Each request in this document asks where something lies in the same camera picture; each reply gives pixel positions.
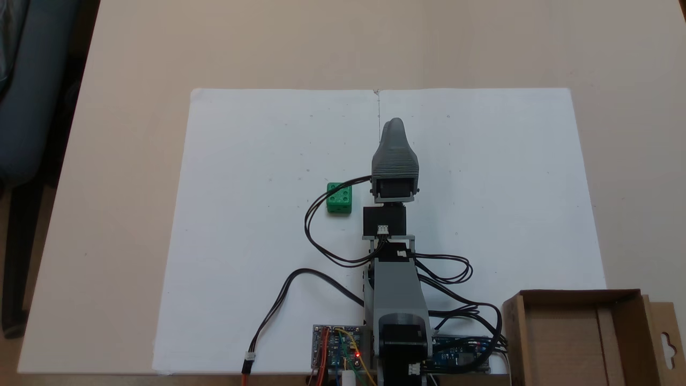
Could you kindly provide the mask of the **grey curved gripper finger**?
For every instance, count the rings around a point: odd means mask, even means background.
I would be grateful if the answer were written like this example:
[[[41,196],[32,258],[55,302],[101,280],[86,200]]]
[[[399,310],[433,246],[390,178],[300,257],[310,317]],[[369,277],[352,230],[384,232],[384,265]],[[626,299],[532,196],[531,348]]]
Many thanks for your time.
[[[392,118],[385,122],[382,129],[376,157],[415,157],[405,132],[404,121]]]

